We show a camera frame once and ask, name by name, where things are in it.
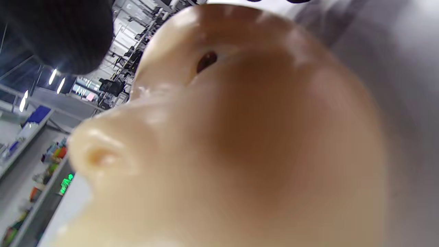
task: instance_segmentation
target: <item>shelf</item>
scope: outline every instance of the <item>shelf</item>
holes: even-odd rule
[[[15,161],[18,157],[21,156],[24,150],[29,146],[29,144],[34,140],[34,138],[41,132],[46,123],[49,121],[50,117],[54,113],[51,110],[44,118],[41,120],[40,124],[36,127],[36,130],[28,137],[26,140],[17,148],[17,150],[12,154],[12,156],[8,159],[4,164],[0,164],[0,181],[3,179],[3,176],[13,167]]]
[[[66,136],[66,134],[55,131],[45,124],[28,144],[27,148],[15,160],[13,167],[9,169],[7,175],[2,177],[0,182],[1,237],[3,237],[6,229],[14,224],[23,214],[20,205],[29,201],[29,195],[36,184],[32,179],[33,176],[35,174],[41,174],[47,169],[48,165],[41,162],[41,155],[46,152],[47,148],[52,145],[53,142],[58,142]]]
[[[58,194],[61,182],[71,171],[66,155],[33,205],[10,247],[36,245],[38,235],[42,234],[61,201],[62,196]]]

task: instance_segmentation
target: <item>green light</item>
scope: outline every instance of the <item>green light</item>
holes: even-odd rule
[[[68,175],[68,178],[64,178],[64,179],[62,180],[62,182],[61,182],[61,189],[60,189],[60,191],[59,191],[58,194],[60,194],[60,195],[64,195],[64,194],[65,194],[65,192],[66,192],[68,186],[69,186],[70,183],[72,182],[72,179],[73,179],[73,174],[69,174],[69,175]]]

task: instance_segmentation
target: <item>mannequin nostril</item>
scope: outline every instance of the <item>mannequin nostril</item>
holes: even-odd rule
[[[88,159],[87,163],[90,166],[104,168],[105,166],[116,162],[116,160],[119,158],[119,155],[110,150],[97,149],[89,152],[86,158]]]

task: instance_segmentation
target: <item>mannequin chin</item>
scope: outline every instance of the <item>mannequin chin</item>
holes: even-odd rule
[[[131,102],[69,147],[94,198],[58,247],[382,246],[374,101],[304,30],[203,5],[170,19]]]

